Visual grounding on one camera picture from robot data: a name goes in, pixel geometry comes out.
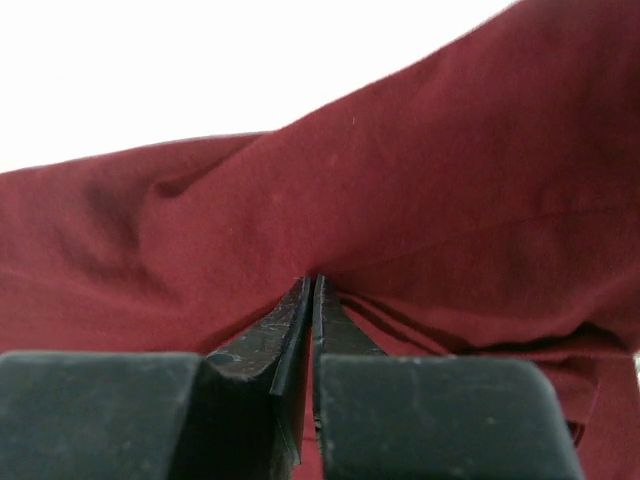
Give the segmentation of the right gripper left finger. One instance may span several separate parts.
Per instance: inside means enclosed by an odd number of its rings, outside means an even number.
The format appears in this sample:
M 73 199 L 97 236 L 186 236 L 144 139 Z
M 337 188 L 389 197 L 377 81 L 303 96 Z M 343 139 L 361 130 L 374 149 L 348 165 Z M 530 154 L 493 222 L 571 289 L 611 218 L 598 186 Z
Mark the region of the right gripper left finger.
M 207 356 L 230 396 L 225 410 L 243 450 L 301 463 L 310 330 L 311 279 L 303 277 L 269 314 Z

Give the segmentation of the dark red t-shirt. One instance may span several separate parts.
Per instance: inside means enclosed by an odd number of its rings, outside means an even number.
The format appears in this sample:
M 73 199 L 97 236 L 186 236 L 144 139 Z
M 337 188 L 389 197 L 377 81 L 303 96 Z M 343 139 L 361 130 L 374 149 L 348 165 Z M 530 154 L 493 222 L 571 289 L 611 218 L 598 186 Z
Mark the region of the dark red t-shirt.
M 323 274 L 399 355 L 514 355 L 639 475 L 639 5 L 521 1 L 269 133 L 4 173 L 3 350 L 207 353 Z

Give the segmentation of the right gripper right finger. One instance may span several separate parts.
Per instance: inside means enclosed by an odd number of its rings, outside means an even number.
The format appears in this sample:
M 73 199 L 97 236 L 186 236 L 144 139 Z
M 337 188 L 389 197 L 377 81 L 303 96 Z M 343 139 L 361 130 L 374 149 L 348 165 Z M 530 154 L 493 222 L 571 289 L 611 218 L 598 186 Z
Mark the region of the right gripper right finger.
M 317 277 L 313 293 L 312 352 L 314 358 L 324 354 L 386 355 L 346 314 L 337 291 L 324 275 Z

